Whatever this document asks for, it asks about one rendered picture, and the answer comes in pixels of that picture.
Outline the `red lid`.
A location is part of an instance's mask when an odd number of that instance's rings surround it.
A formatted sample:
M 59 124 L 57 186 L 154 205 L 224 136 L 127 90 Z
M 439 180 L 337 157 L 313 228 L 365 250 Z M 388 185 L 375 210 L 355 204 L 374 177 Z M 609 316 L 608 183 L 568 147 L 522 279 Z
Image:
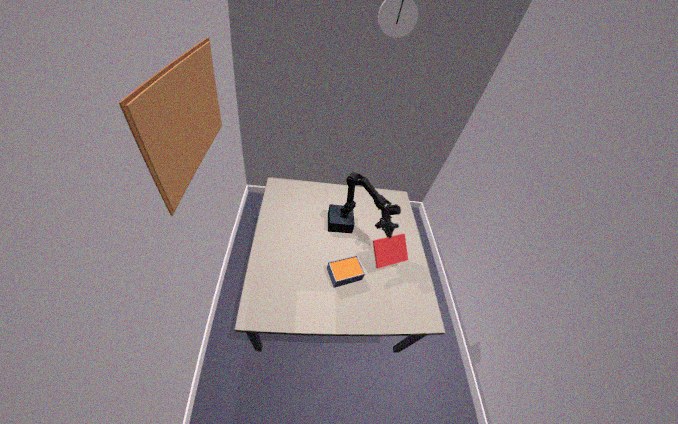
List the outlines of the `red lid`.
M 405 234 L 373 241 L 377 268 L 408 260 Z

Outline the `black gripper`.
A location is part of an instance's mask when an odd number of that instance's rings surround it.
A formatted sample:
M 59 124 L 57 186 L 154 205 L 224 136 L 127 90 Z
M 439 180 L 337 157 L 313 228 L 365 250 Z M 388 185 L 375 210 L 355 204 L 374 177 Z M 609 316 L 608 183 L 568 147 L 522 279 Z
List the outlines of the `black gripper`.
M 389 237 L 391 239 L 395 228 L 399 228 L 398 224 L 396 224 L 396 223 L 393 224 L 393 222 L 391 221 L 391 218 L 392 218 L 391 215 L 382 216 L 382 218 L 384 218 L 386 223 L 387 223 L 382 227 L 382 230 L 384 230 L 387 237 Z

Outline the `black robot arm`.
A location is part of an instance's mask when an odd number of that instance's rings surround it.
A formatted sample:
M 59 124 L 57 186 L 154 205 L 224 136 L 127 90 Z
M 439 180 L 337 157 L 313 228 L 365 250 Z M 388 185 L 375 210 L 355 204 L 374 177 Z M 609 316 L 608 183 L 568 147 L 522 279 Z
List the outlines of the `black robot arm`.
M 358 180 L 361 179 L 361 180 Z M 356 202 L 354 202 L 354 192 L 355 192 L 355 185 L 362 185 L 367 192 L 372 196 L 374 199 L 374 203 L 377 206 L 378 210 L 381 210 L 382 216 L 388 216 L 388 215 L 397 215 L 400 214 L 400 207 L 395 205 L 391 205 L 392 203 L 388 201 L 383 195 L 380 195 L 376 189 L 372 186 L 372 184 L 368 181 L 367 177 L 362 176 L 359 173 L 352 172 L 346 179 L 347 184 L 348 184 L 348 194 L 347 194 L 347 202 L 343 205 L 343 207 L 340 209 L 340 217 L 343 218 L 348 218 L 349 212 L 351 212 L 355 206 Z M 387 206 L 385 206 L 387 204 Z M 378 223 L 375 224 L 377 229 L 382 228 L 386 223 L 385 219 L 382 218 L 383 220 L 380 219 Z

